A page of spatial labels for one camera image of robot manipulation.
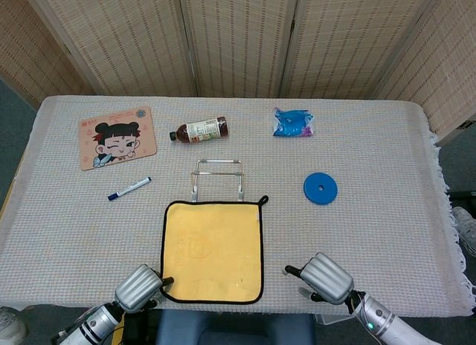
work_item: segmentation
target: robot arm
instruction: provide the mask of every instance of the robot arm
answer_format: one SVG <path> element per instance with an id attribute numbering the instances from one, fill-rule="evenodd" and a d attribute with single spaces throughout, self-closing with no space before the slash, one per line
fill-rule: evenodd
<path id="1" fill-rule="evenodd" d="M 323 253 L 318 253 L 302 269 L 287 265 L 284 268 L 306 282 L 315 293 L 310 299 L 339 305 L 345 303 L 362 326 L 380 344 L 439 345 L 414 330 L 381 303 L 362 291 L 355 291 L 353 278 Z"/>
<path id="2" fill-rule="evenodd" d="M 147 265 L 140 265 L 116 288 L 114 302 L 87 311 L 73 326 L 51 339 L 51 343 L 55 345 L 101 344 L 120 323 L 124 312 L 136 313 L 157 305 L 151 298 L 161 287 L 172 283 L 172 277 L 163 280 Z"/>

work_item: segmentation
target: blue puck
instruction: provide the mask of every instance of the blue puck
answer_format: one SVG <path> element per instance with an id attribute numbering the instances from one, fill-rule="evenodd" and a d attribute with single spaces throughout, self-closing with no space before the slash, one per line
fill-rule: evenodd
<path id="1" fill-rule="evenodd" d="M 304 194 L 316 204 L 325 205 L 333 202 L 337 196 L 337 184 L 334 179 L 323 172 L 309 175 L 304 182 Z"/>

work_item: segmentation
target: blue packet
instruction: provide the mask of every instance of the blue packet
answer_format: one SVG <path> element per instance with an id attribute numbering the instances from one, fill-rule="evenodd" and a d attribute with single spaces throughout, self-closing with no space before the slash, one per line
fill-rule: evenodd
<path id="1" fill-rule="evenodd" d="M 306 109 L 274 109 L 273 135 L 278 137 L 309 137 L 314 135 L 313 124 L 314 116 Z"/>

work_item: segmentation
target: mouse pad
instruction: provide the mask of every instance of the mouse pad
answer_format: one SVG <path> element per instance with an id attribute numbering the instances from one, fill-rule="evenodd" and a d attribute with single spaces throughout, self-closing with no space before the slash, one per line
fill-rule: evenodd
<path id="1" fill-rule="evenodd" d="M 251 304 L 263 293 L 263 223 L 268 201 L 175 201 L 167 207 L 162 294 L 178 303 Z"/>
<path id="2" fill-rule="evenodd" d="M 157 153 L 150 107 L 81 120 L 80 168 L 90 170 Z"/>

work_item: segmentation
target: marker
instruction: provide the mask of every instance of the marker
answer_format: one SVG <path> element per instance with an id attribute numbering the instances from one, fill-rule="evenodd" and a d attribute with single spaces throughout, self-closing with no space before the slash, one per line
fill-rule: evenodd
<path id="1" fill-rule="evenodd" d="M 122 196 L 124 194 L 127 194 L 129 191 L 133 191 L 135 189 L 137 189 L 138 187 L 141 187 L 142 185 L 145 185 L 147 183 L 150 183 L 152 179 L 148 176 L 147 178 L 145 178 L 144 180 L 141 180 L 133 185 L 131 185 L 130 187 L 127 187 L 126 189 L 122 190 L 122 191 L 118 191 L 117 193 L 114 193 L 112 195 L 109 195 L 107 198 L 109 199 L 109 201 L 112 201 L 114 199 L 117 199 L 119 196 Z"/>

